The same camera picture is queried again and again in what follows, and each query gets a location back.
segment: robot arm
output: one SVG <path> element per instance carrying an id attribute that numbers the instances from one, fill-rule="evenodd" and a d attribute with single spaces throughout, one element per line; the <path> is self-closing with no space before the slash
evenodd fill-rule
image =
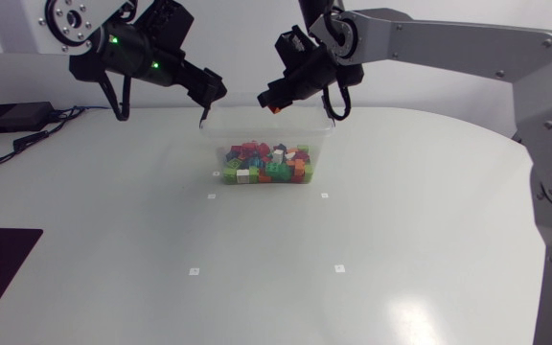
<path id="1" fill-rule="evenodd" d="M 281 36 L 276 47 L 285 77 L 259 96 L 273 111 L 323 90 L 333 113 L 327 86 L 337 81 L 348 108 L 334 117 L 341 120 L 350 111 L 347 87 L 360 82 L 360 64 L 387 59 L 513 85 L 518 135 L 534 162 L 536 223 L 546 244 L 534 343 L 552 344 L 552 31 L 416 21 L 387 9 L 344 11 L 341 4 L 334 11 L 329 0 L 300 0 L 300 5 L 318 45 L 309 45 L 297 28 Z"/>
<path id="2" fill-rule="evenodd" d="M 129 116 L 132 79 L 180 84 L 207 111 L 227 90 L 180 49 L 191 14 L 173 0 L 154 0 L 131 23 L 136 12 L 137 0 L 0 0 L 0 53 L 70 56 L 74 77 L 97 82 L 121 121 Z M 106 70 L 125 76 L 122 109 Z"/>

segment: clear plastic bin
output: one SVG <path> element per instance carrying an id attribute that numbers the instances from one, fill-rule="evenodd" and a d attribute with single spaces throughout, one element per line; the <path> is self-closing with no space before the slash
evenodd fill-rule
<path id="1" fill-rule="evenodd" d="M 310 183 L 323 141 L 333 131 L 334 122 L 318 102 L 278 114 L 258 104 L 215 104 L 201 125 L 216 148 L 222 181 L 232 185 Z"/>

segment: black box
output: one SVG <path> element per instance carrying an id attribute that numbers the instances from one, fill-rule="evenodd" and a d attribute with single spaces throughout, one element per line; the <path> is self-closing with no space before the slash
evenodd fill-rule
<path id="1" fill-rule="evenodd" d="M 0 104 L 0 133 L 42 130 L 53 110 L 50 102 Z"/>

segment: white table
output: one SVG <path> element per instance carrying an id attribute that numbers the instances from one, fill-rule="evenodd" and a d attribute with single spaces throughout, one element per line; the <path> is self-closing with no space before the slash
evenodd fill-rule
<path id="1" fill-rule="evenodd" d="M 524 147 L 356 108 L 310 185 L 225 186 L 199 116 L 94 111 L 0 167 L 0 227 L 44 229 L 0 301 L 0 344 L 532 342 Z"/>

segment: building block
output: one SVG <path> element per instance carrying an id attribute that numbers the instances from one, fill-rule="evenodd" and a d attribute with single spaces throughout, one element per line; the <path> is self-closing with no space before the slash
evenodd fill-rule
<path id="1" fill-rule="evenodd" d="M 242 161 L 238 158 L 234 158 L 227 162 L 227 167 L 232 169 L 238 169 L 242 165 Z"/>
<path id="2" fill-rule="evenodd" d="M 304 167 L 304 183 L 308 183 L 312 180 L 312 175 L 314 174 L 314 168 L 311 164 L 306 164 Z"/>
<path id="3" fill-rule="evenodd" d="M 266 143 L 261 143 L 257 148 L 257 152 L 261 157 L 265 157 L 271 153 L 269 146 Z"/>
<path id="4" fill-rule="evenodd" d="M 311 157 L 309 154 L 305 153 L 304 151 L 297 151 L 295 153 L 295 159 L 301 159 L 303 161 L 309 160 Z"/>
<path id="5" fill-rule="evenodd" d="M 304 172 L 306 171 L 306 163 L 304 163 L 301 159 L 295 160 L 295 176 L 303 176 Z"/>
<path id="6" fill-rule="evenodd" d="M 291 180 L 291 169 L 287 164 L 281 164 L 278 166 L 278 177 L 283 182 L 289 182 Z"/>
<path id="7" fill-rule="evenodd" d="M 238 183 L 250 183 L 250 171 L 248 169 L 240 169 L 237 171 Z"/>
<path id="8" fill-rule="evenodd" d="M 267 163 L 267 166 L 265 167 L 265 174 L 269 177 L 278 177 L 280 175 L 278 167 L 278 163 Z"/>
<path id="9" fill-rule="evenodd" d="M 259 168 L 257 167 L 250 167 L 249 176 L 250 176 L 250 183 L 257 183 L 259 182 Z"/>
<path id="10" fill-rule="evenodd" d="M 283 152 L 287 152 L 287 147 L 283 144 L 280 144 L 279 146 L 275 146 L 274 150 L 282 150 Z"/>
<path id="11" fill-rule="evenodd" d="M 222 176 L 226 184 L 238 183 L 237 170 L 232 168 L 225 168 L 222 170 Z"/>
<path id="12" fill-rule="evenodd" d="M 270 183 L 271 181 L 272 181 L 271 177 L 259 175 L 259 183 Z"/>
<path id="13" fill-rule="evenodd" d="M 273 153 L 273 157 L 272 157 L 272 162 L 274 163 L 277 163 L 277 164 L 281 164 L 283 163 L 283 158 L 285 156 L 285 152 L 282 151 L 281 149 L 276 149 Z"/>

